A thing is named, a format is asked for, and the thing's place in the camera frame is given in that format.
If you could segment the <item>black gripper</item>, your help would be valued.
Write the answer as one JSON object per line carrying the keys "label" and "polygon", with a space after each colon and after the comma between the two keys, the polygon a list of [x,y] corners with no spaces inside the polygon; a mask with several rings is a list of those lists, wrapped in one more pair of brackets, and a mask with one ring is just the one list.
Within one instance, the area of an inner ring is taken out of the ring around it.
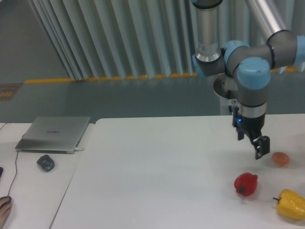
{"label": "black gripper", "polygon": [[261,129],[264,126],[265,114],[249,118],[239,114],[239,108],[233,110],[233,127],[237,131],[238,141],[244,139],[244,135],[247,135],[251,140],[251,144],[255,149],[255,159],[260,159],[264,155],[270,152],[270,138],[266,135],[262,135]]}

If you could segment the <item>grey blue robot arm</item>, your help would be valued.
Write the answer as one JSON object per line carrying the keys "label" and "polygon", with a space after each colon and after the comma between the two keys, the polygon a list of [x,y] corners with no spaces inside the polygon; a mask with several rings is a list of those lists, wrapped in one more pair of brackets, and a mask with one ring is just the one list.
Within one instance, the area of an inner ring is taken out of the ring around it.
{"label": "grey blue robot arm", "polygon": [[248,0],[265,44],[251,47],[240,40],[218,43],[219,0],[193,0],[197,12],[198,47],[193,63],[200,77],[218,75],[214,91],[228,101],[238,139],[245,136],[260,159],[270,151],[270,138],[262,135],[272,69],[305,67],[305,38],[296,36],[272,0]]}

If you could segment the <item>person's hand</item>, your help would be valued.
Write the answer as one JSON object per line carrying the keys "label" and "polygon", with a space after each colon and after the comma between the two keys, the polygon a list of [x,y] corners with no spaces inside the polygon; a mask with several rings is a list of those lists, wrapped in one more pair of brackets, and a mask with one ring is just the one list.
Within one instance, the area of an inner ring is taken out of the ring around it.
{"label": "person's hand", "polygon": [[5,202],[7,200],[8,199],[6,198],[6,196],[0,198],[0,228],[3,227],[5,220],[7,219],[12,209],[12,202],[6,204]]}

